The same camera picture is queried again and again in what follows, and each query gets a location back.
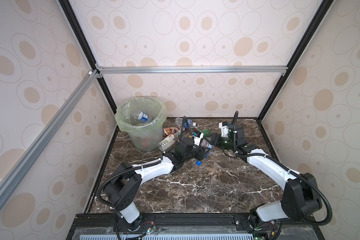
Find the green soda bottle yellow cap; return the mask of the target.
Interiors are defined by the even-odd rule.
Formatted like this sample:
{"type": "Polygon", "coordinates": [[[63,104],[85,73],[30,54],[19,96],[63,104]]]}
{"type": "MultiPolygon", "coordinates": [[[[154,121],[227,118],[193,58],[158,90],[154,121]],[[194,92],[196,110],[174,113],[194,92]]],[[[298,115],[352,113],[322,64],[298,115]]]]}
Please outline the green soda bottle yellow cap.
{"type": "Polygon", "coordinates": [[[212,148],[213,146],[223,150],[227,150],[230,145],[228,137],[222,137],[218,133],[211,133],[209,129],[198,131],[198,134],[203,134],[201,145],[203,147],[212,148]]]}

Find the clear bottle blue cap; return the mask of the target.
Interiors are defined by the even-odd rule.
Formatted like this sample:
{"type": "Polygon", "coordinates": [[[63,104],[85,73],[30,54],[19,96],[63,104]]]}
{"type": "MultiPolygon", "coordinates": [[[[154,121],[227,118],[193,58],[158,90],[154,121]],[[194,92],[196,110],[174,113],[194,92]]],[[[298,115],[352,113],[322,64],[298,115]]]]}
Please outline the clear bottle blue cap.
{"type": "Polygon", "coordinates": [[[198,166],[202,165],[202,161],[209,156],[211,149],[212,149],[212,145],[209,144],[206,140],[203,140],[200,143],[195,153],[196,165],[198,166]]]}

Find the green mesh bin with liner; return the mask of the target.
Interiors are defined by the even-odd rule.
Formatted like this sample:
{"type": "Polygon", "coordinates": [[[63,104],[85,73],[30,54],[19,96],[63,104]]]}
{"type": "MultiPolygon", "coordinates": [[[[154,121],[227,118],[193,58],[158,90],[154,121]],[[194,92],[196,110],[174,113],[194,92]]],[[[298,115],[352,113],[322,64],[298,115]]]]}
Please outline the green mesh bin with liner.
{"type": "Polygon", "coordinates": [[[154,98],[136,98],[118,107],[115,120],[121,132],[127,133],[135,147],[144,152],[153,151],[163,139],[163,124],[168,116],[165,104],[154,98]],[[144,112],[152,121],[144,124],[134,118],[135,111],[144,112]]]}

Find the small blue label water bottle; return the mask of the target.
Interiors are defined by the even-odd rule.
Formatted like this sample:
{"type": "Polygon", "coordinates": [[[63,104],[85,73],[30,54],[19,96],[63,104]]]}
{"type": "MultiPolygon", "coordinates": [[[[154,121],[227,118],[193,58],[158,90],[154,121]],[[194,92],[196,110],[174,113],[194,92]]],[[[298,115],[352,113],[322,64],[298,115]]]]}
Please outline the small blue label water bottle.
{"type": "Polygon", "coordinates": [[[133,116],[136,120],[141,121],[144,124],[148,124],[153,120],[150,115],[148,115],[144,112],[141,112],[141,111],[135,111],[133,113],[133,116]]]}

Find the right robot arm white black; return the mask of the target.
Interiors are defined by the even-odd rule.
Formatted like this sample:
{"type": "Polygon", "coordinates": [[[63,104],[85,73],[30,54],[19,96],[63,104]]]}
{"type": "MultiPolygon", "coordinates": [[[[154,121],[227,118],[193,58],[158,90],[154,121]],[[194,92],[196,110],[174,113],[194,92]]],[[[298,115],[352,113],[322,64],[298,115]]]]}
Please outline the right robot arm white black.
{"type": "Polygon", "coordinates": [[[265,204],[254,210],[256,218],[262,222],[290,219],[303,221],[320,210],[322,197],[318,193],[316,179],[313,175],[295,172],[266,154],[260,147],[248,143],[244,128],[223,126],[225,133],[211,134],[206,141],[222,150],[232,151],[236,157],[258,168],[274,180],[283,190],[280,201],[265,204]]]}

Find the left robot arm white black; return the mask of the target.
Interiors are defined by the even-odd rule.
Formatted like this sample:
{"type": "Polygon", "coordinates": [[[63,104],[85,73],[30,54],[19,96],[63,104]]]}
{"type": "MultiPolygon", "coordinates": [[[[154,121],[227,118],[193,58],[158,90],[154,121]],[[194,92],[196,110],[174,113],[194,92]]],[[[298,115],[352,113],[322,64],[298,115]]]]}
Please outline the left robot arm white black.
{"type": "Polygon", "coordinates": [[[98,188],[97,198],[113,208],[128,224],[139,225],[142,215],[134,199],[140,186],[156,177],[177,171],[192,159],[201,162],[210,151],[210,147],[196,145],[192,138],[186,137],[154,161],[140,165],[123,162],[98,188]]]}

